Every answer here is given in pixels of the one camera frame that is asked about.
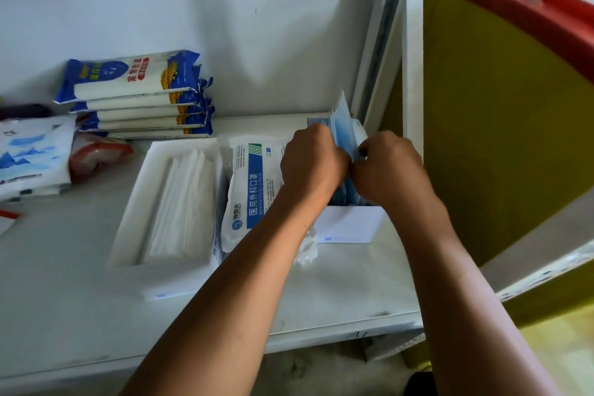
white wall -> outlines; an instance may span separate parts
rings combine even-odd
[[[68,58],[190,48],[224,115],[326,110],[352,92],[372,0],[0,0],[0,95],[49,101]]]

right hand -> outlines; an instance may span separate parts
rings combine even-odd
[[[412,142],[380,131],[359,146],[366,160],[353,163],[352,179],[359,194],[387,212],[417,212],[437,199],[420,155]]]

hand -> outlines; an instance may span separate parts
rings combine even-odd
[[[311,124],[295,132],[280,163],[285,185],[296,197],[313,196],[323,208],[349,171],[351,158],[334,144],[330,129]]]
[[[367,159],[353,163],[355,187],[363,198],[394,215],[393,221],[414,217],[438,200],[410,140],[381,131],[363,141],[359,151]]]

red trim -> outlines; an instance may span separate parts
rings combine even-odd
[[[13,213],[11,211],[0,210],[0,217],[8,218],[9,220],[16,220],[19,219],[20,214]]]
[[[594,28],[530,0],[467,0],[515,25],[594,84]]]
[[[543,0],[542,2],[594,28],[594,5],[591,3],[585,0]]]

forearm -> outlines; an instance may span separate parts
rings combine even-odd
[[[123,394],[249,394],[317,206],[285,188],[154,346]]]
[[[411,265],[440,394],[558,394],[441,201],[418,201],[410,219],[387,211]]]

